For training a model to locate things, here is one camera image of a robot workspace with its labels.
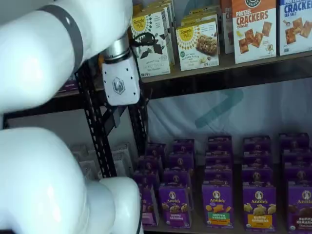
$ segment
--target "orange box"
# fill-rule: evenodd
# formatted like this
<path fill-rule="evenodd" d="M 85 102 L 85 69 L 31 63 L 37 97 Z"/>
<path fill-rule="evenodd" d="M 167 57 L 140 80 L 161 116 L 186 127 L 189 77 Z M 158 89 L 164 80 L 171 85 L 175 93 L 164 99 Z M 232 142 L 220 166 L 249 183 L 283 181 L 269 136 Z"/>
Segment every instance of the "orange box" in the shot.
<path fill-rule="evenodd" d="M 232 12 L 235 62 L 275 57 L 276 2 L 273 0 L 232 0 Z"/>

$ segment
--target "annie's logo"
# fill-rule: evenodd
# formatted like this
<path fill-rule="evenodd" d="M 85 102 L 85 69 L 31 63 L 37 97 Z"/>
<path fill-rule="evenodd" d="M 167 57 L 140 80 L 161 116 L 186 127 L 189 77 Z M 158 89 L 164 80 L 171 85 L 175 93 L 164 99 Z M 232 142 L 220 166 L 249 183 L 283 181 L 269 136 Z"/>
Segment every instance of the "annie's logo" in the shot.
<path fill-rule="evenodd" d="M 224 199 L 221 199 L 221 193 L 219 191 L 214 191 L 213 197 L 214 199 L 210 199 L 210 202 L 222 202 L 222 203 L 225 202 Z"/>
<path fill-rule="evenodd" d="M 252 203 L 268 203 L 267 200 L 263 199 L 263 192 L 257 191 L 254 194 L 256 200 L 252 200 Z"/>
<path fill-rule="evenodd" d="M 312 204 L 310 191 L 308 191 L 308 190 L 303 191 L 302 198 L 303 198 L 303 200 L 298 200 L 298 203 Z"/>
<path fill-rule="evenodd" d="M 170 202 L 170 203 L 180 203 L 180 200 L 176 199 L 176 193 L 175 192 L 170 192 L 169 198 L 170 199 L 168 199 L 168 202 Z"/>
<path fill-rule="evenodd" d="M 245 0 L 245 4 L 248 7 L 254 8 L 261 3 L 261 0 Z"/>

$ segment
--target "gray band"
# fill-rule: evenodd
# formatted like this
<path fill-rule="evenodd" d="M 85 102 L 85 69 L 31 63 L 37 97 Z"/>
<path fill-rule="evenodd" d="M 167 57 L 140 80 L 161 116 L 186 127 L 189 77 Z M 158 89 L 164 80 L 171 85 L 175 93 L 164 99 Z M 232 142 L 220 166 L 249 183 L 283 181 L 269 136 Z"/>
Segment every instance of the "gray band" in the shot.
<path fill-rule="evenodd" d="M 83 59 L 83 41 L 81 32 L 74 18 L 67 11 L 57 5 L 46 5 L 38 10 L 45 11 L 55 16 L 67 30 L 74 49 L 75 66 L 73 72 L 75 72 L 80 67 Z"/>

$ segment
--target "yellow label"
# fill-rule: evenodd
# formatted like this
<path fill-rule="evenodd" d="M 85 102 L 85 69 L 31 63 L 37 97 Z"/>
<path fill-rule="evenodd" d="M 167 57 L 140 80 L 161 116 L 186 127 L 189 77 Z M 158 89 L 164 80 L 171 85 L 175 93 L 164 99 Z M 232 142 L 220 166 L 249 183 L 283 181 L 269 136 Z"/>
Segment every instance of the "yellow label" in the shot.
<path fill-rule="evenodd" d="M 253 214 L 247 215 L 247 222 L 251 228 L 270 228 L 272 226 L 272 215 L 260 215 Z"/>
<path fill-rule="evenodd" d="M 132 19 L 132 25 L 137 32 L 143 31 L 146 26 L 145 16 Z"/>
<path fill-rule="evenodd" d="M 183 28 L 179 30 L 181 40 L 190 41 L 193 38 L 194 29 L 193 27 Z"/>

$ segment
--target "white fabric backdrop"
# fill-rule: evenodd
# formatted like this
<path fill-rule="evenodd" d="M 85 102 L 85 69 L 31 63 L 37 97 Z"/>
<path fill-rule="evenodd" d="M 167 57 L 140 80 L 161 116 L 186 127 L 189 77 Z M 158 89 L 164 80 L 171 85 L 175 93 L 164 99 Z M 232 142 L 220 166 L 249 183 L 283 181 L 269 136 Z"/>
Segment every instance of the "white fabric backdrop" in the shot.
<path fill-rule="evenodd" d="M 273 161 L 277 135 L 287 131 L 308 132 L 312 137 L 312 78 L 151 100 L 149 136 L 157 142 L 194 138 L 203 154 L 207 137 L 220 133 L 233 137 L 236 157 L 242 138 L 269 134 Z"/>

